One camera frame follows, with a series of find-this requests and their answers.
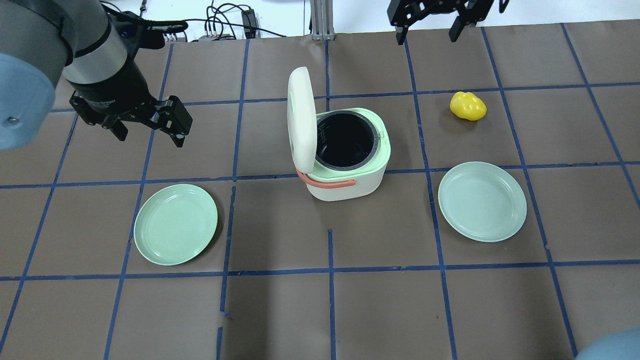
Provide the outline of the green plate near left arm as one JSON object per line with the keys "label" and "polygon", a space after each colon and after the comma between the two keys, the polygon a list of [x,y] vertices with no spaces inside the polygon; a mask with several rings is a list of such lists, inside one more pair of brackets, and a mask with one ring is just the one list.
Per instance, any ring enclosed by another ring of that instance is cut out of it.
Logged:
{"label": "green plate near left arm", "polygon": [[218,207],[213,197],[201,187],[178,183],[160,189],[142,205],[133,239],[147,261],[174,266],[202,253],[217,227]]}

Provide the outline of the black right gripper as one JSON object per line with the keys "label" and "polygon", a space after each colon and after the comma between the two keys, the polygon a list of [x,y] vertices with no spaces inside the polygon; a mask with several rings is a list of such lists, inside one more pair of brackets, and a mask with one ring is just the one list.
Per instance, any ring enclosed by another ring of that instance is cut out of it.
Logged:
{"label": "black right gripper", "polygon": [[448,31],[449,39],[455,43],[468,25],[484,21],[494,4],[503,13],[509,0],[391,0],[388,5],[388,20],[396,27],[396,41],[405,44],[409,28],[430,15],[457,14]]}

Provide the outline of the green plate near right arm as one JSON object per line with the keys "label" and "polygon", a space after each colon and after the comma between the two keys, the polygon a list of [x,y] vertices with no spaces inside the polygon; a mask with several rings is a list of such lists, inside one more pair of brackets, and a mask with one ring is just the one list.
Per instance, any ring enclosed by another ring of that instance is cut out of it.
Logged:
{"label": "green plate near right arm", "polygon": [[518,181],[489,162],[470,161],[448,170],[438,187],[446,222],[467,239],[496,243],[523,227],[528,205]]}

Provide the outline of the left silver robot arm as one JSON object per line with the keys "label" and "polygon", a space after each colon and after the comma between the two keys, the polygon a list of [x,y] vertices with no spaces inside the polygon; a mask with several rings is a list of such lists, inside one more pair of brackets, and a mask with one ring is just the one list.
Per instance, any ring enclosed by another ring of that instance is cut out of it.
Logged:
{"label": "left silver robot arm", "polygon": [[140,123],[184,145],[192,116],[178,96],[151,94],[135,57],[163,48],[163,36],[186,21],[147,20],[98,0],[3,0],[0,8],[2,150],[34,141],[60,80],[72,86],[69,103],[87,125],[125,141],[125,123]]}

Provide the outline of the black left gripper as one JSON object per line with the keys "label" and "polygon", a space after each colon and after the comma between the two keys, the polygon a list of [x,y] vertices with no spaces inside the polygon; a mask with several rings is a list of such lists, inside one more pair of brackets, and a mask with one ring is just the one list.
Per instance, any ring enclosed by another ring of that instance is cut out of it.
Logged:
{"label": "black left gripper", "polygon": [[140,123],[168,135],[177,148],[182,148],[194,119],[178,96],[167,100],[141,93],[121,98],[89,99],[74,91],[69,103],[89,126],[110,130],[121,142],[128,136],[125,122]]}

